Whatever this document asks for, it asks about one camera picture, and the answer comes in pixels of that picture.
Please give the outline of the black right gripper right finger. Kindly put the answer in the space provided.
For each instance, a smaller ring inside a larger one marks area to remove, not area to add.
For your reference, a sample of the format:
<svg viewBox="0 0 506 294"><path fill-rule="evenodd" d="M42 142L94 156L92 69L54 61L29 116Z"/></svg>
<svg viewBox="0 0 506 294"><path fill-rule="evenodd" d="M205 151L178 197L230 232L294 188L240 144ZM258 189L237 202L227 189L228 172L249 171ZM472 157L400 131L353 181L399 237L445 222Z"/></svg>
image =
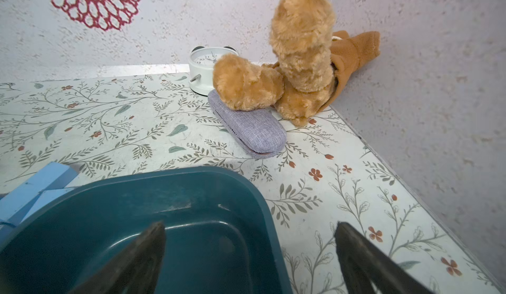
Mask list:
<svg viewBox="0 0 506 294"><path fill-rule="evenodd" d="M374 293L375 289L394 294L431 293L349 223L338 222L334 238L349 293Z"/></svg>

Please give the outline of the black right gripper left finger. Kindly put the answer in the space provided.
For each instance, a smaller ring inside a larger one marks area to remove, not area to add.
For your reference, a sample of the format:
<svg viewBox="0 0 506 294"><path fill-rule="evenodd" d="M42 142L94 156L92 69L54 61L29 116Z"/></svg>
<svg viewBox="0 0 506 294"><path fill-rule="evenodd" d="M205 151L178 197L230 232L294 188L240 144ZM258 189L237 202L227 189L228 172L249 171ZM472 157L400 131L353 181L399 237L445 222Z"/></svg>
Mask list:
<svg viewBox="0 0 506 294"><path fill-rule="evenodd" d="M155 222L70 293L154 293L165 247L165 226Z"/></svg>

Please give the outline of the long light blue block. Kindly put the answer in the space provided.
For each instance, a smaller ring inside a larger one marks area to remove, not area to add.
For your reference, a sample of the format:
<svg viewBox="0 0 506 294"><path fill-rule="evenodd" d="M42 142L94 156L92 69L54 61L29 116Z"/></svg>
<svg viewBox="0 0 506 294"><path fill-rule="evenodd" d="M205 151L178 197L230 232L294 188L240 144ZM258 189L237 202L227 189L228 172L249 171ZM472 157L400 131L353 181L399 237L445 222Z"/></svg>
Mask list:
<svg viewBox="0 0 506 294"><path fill-rule="evenodd" d="M1 241L41 207L71 191L67 185L78 172L70 166L51 162L30 179L1 198Z"/></svg>

